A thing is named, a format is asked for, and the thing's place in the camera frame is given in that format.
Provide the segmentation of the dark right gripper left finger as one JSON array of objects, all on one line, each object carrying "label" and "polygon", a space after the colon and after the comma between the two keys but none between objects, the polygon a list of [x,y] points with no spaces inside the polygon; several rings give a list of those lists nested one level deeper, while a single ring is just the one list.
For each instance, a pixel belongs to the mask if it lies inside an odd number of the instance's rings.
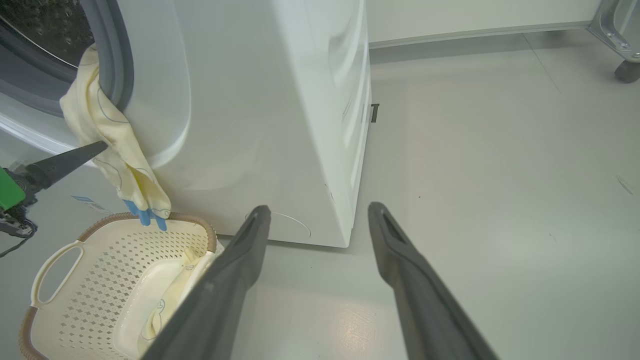
[{"label": "dark right gripper left finger", "polygon": [[271,211],[255,207],[145,351],[144,360],[228,360],[265,260]]}]

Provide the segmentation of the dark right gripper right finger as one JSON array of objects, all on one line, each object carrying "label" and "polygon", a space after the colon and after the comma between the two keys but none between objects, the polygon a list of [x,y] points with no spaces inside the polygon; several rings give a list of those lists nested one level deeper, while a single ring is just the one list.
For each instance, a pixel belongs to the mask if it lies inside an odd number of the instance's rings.
[{"label": "dark right gripper right finger", "polygon": [[495,360],[496,354],[381,202],[367,209],[378,271],[393,290],[410,360]]}]

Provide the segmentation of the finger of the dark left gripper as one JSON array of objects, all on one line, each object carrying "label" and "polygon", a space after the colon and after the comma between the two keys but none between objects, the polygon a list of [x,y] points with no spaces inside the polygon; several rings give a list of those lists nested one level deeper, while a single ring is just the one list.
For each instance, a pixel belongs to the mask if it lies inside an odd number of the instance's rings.
[{"label": "finger of the dark left gripper", "polygon": [[37,189],[49,189],[108,148],[104,141],[97,141],[33,162],[25,167],[26,180]]}]

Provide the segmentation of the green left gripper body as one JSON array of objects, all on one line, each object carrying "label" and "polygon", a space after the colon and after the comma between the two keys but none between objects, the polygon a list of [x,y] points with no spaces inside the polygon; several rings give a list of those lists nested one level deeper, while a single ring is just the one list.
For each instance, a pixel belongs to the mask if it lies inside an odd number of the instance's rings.
[{"label": "green left gripper body", "polygon": [[0,228],[3,233],[27,239],[37,226],[27,217],[29,208],[37,202],[31,184],[6,168],[0,171]]}]

